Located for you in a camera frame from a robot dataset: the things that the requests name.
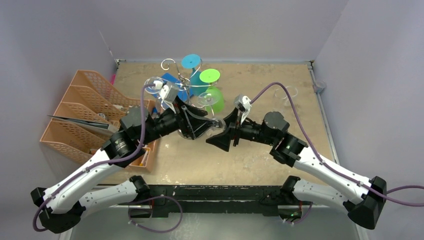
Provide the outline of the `green plastic wine glass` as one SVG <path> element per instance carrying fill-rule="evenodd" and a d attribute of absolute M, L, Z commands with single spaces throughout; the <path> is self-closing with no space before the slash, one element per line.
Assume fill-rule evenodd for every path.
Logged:
<path fill-rule="evenodd" d="M 208 86 L 197 97 L 197 103 L 213 115 L 220 113 L 225 107 L 224 96 L 221 90 L 216 87 L 220 77 L 220 72 L 214 68 L 206 69 L 199 75 L 200 81 L 208 84 Z"/>

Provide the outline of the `blue plastic wine glass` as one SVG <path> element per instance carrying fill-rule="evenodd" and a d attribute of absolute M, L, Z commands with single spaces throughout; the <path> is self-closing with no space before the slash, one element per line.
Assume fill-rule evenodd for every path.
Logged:
<path fill-rule="evenodd" d="M 183 68 L 192 70 L 189 77 L 189 89 L 192 94 L 199 96 L 204 93 L 209 87 L 209 84 L 200 79 L 200 74 L 202 73 L 200 69 L 203 64 L 201 57 L 194 53 L 188 54 L 182 59 L 181 64 Z"/>

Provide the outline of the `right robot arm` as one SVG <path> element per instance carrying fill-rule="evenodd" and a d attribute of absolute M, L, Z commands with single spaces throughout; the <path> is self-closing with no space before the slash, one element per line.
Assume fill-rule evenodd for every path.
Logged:
<path fill-rule="evenodd" d="M 206 139 L 221 150 L 229 151 L 240 139 L 270 145 L 270 155 L 279 163 L 306 172 L 324 182 L 309 183 L 296 176 L 285 181 L 280 196 L 288 204 L 296 200 L 314 202 L 340 210 L 355 224 L 373 230 L 386 203 L 387 182 L 379 177 L 356 174 L 335 162 L 315 154 L 312 147 L 289 133 L 290 124 L 277 111 L 268 112 L 262 123 L 242 121 L 239 110 L 225 117 L 223 132 Z"/>

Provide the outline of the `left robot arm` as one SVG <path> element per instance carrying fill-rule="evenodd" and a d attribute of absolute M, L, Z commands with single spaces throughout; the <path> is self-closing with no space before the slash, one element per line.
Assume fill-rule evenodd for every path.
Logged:
<path fill-rule="evenodd" d="M 63 233 L 84 217 L 118 204 L 152 202 L 155 197 L 139 175 L 102 190 L 94 187 L 106 177 L 119 172 L 145 154 L 144 146 L 173 132 L 180 131 L 194 140 L 220 122 L 207 112 L 185 103 L 176 103 L 158 117 L 142 106 L 132 107 L 120 119 L 120 128 L 95 154 L 59 183 L 31 191 L 37 210 L 32 227 L 37 232 Z"/>

